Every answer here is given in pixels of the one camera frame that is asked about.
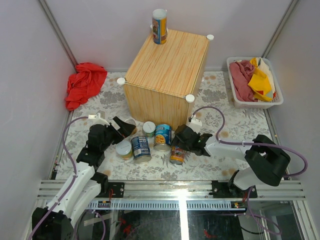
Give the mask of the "Progresso chicken noodle can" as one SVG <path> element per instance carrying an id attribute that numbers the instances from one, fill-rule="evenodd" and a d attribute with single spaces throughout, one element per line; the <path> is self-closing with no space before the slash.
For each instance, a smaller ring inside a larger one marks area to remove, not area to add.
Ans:
<path id="1" fill-rule="evenodd" d="M 167 124 L 157 125 L 154 136 L 154 149 L 157 151 L 169 151 L 172 144 L 172 127 Z"/>

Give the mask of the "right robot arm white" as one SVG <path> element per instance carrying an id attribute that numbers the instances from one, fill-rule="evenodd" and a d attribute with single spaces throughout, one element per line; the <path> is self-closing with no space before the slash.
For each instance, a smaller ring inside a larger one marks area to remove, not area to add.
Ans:
<path id="1" fill-rule="evenodd" d="M 228 182 L 212 182 L 215 198 L 241 198 L 252 186 L 277 187 L 286 173 L 291 158 L 265 135 L 259 134 L 253 142 L 225 144 L 210 133 L 197 133 L 185 124 L 175 131 L 172 145 L 207 157 L 228 157 L 246 161 L 244 170 L 236 170 Z"/>

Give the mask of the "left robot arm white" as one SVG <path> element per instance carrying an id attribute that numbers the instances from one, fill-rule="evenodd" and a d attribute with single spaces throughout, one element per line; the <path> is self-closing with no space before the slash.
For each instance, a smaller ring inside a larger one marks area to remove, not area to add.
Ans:
<path id="1" fill-rule="evenodd" d="M 81 214 L 95 197 L 105 197 L 111 187 L 108 176 L 98 172 L 111 145 L 129 137 L 136 126 L 120 120 L 112 120 L 115 128 L 99 113 L 87 116 L 92 120 L 84 148 L 76 160 L 71 160 L 73 172 L 59 192 L 45 207 L 37 207 L 31 218 L 30 240 L 71 240 Z"/>

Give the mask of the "tall yellow congee can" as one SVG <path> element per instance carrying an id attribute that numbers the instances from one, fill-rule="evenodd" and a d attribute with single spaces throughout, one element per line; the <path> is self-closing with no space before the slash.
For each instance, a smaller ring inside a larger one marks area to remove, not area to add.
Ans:
<path id="1" fill-rule="evenodd" d="M 183 165 L 185 161 L 186 151 L 182 148 L 173 145 L 171 148 L 169 161 L 174 165 Z"/>

